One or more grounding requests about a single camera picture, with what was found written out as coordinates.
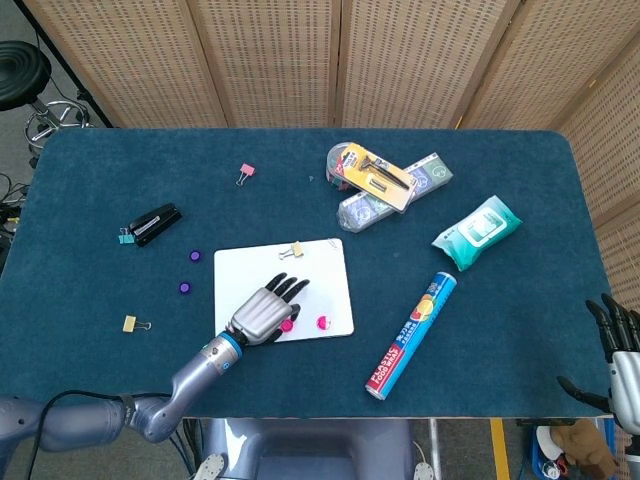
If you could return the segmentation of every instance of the blue carpet table surface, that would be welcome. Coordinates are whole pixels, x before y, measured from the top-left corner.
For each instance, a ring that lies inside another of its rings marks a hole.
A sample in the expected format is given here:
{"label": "blue carpet table surface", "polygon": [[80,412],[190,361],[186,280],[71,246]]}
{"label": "blue carpet table surface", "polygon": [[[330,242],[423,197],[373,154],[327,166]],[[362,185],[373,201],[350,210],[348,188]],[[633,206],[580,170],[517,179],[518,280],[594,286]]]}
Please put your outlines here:
{"label": "blue carpet table surface", "polygon": [[[324,178],[328,150],[343,141],[401,167],[437,152],[454,178],[404,215],[348,233],[336,211],[353,192]],[[242,163],[256,174],[238,188]],[[457,272],[430,243],[494,194],[524,223]],[[120,227],[166,202],[181,210],[178,223],[144,248],[118,244]],[[609,287],[570,146],[553,132],[56,134],[0,279],[0,393],[46,401],[70,388],[170,392],[171,375],[213,337],[215,250],[329,237],[344,243],[355,333],[250,348],[190,415],[597,414],[555,380],[564,374],[605,394],[584,300]],[[203,252],[198,264],[188,260],[193,249]],[[440,270],[458,287],[388,399],[374,399],[365,382]],[[181,296],[184,280],[193,290]],[[122,333],[126,314],[152,330]]]}

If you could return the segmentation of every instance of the pink magnet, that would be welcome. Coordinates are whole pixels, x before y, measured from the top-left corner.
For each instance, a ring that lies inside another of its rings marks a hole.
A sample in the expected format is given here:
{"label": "pink magnet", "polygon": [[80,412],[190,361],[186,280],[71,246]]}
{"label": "pink magnet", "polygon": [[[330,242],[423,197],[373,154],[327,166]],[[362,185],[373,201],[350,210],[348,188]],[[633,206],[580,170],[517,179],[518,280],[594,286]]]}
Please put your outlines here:
{"label": "pink magnet", "polygon": [[318,320],[316,320],[316,325],[320,330],[329,330],[331,320],[327,320],[327,317],[322,315],[321,317],[318,317]]}
{"label": "pink magnet", "polygon": [[293,330],[293,321],[290,318],[287,318],[284,322],[282,322],[282,325],[280,325],[280,330],[282,330],[284,333]]}

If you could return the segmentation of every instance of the wheel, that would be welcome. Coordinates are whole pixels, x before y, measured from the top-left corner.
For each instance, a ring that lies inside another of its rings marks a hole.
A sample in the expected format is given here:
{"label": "wheel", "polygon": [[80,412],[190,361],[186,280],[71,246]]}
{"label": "wheel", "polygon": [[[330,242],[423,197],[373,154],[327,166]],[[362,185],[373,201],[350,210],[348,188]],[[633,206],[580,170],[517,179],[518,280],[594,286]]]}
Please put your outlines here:
{"label": "wheel", "polygon": [[81,110],[78,110],[76,112],[76,120],[78,121],[78,123],[89,123],[89,112],[83,113]]}

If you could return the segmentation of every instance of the stapler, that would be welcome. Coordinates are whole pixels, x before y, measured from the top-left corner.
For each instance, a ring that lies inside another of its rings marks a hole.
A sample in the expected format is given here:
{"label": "stapler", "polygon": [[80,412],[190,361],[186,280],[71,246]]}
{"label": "stapler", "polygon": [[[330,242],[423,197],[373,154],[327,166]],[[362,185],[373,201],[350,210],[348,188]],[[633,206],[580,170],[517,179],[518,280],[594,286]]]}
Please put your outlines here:
{"label": "stapler", "polygon": [[144,247],[151,240],[176,223],[182,214],[173,203],[156,208],[136,218],[129,224],[129,232],[139,247]]}
{"label": "stapler", "polygon": [[399,179],[396,175],[389,171],[389,162],[385,162],[381,158],[376,158],[375,160],[371,160],[369,156],[366,156],[360,165],[360,170],[364,170],[365,168],[372,167],[375,168],[377,172],[380,172],[384,175],[388,180],[391,180],[396,185],[404,188],[405,190],[409,190],[409,185]]}

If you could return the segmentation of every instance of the black stapler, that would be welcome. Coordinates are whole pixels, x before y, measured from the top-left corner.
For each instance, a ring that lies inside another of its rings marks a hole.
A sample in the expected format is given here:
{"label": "black stapler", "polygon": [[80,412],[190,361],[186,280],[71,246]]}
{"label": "black stapler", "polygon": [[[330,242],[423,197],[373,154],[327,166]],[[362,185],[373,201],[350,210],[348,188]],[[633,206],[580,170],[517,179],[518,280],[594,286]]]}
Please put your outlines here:
{"label": "black stapler", "polygon": [[129,232],[139,247],[144,247],[151,240],[176,223],[182,214],[173,203],[156,208],[136,218],[129,224]]}

